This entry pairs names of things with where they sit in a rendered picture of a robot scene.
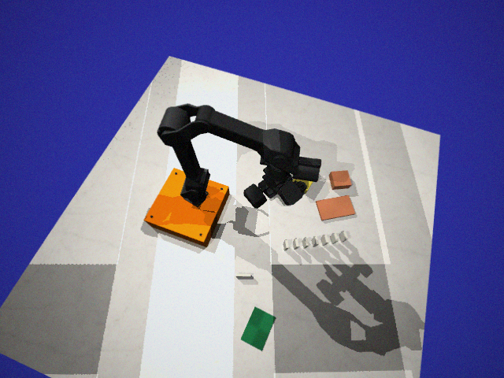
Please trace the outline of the yellow rectangular block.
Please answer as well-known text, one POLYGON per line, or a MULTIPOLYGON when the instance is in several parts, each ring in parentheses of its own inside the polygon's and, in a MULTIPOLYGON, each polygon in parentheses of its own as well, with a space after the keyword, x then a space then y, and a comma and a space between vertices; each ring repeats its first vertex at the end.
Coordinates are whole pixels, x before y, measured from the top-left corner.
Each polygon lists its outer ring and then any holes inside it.
POLYGON ((293 179, 292 181, 293 181, 293 182, 294 182, 294 181, 297 181, 297 182, 298 182, 298 181, 302 181, 302 182, 304 182, 304 183, 306 184, 306 186, 307 186, 307 188, 306 188, 306 190, 305 190, 305 193, 309 190, 310 186, 311 186, 311 185, 312 185, 312 183, 313 183, 312 181, 307 181, 307 180, 296 180, 296 179, 293 179))

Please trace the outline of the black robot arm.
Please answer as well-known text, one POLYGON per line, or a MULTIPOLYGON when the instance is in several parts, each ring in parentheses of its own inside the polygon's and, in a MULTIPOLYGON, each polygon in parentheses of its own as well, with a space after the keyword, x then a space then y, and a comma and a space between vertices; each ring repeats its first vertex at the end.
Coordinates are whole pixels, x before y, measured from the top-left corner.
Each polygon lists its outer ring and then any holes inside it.
POLYGON ((290 132, 257 128, 209 105, 186 103, 170 106, 165 110, 157 135, 166 146, 173 148, 186 176, 180 195, 196 207, 209 194, 206 188, 210 173, 208 169, 200 168, 191 139, 205 133, 257 151, 261 156, 260 165, 267 165, 267 173, 274 180, 283 179, 288 172, 294 174, 273 190, 287 206, 300 200, 307 188, 304 182, 293 182, 293 179, 312 182, 319 179, 321 159, 299 157, 300 146, 290 132), (196 118, 191 122, 193 116, 196 118))

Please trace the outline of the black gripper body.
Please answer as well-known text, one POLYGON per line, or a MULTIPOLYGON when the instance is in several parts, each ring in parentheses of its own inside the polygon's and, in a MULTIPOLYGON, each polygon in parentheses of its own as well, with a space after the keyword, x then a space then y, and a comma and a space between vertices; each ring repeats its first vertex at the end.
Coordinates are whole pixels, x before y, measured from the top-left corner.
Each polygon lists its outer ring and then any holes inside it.
POLYGON ((260 184, 258 187, 255 184, 250 185, 247 189, 244 190, 243 195, 250 202, 250 204, 258 209, 260 206, 266 203, 267 198, 263 194, 264 192, 270 196, 274 192, 273 190, 279 185, 287 182, 287 179, 291 174, 288 172, 287 175, 281 180, 274 180, 267 173, 267 167, 263 169, 265 175, 262 176, 265 182, 260 184), (261 189, 260 189, 261 188, 261 189))

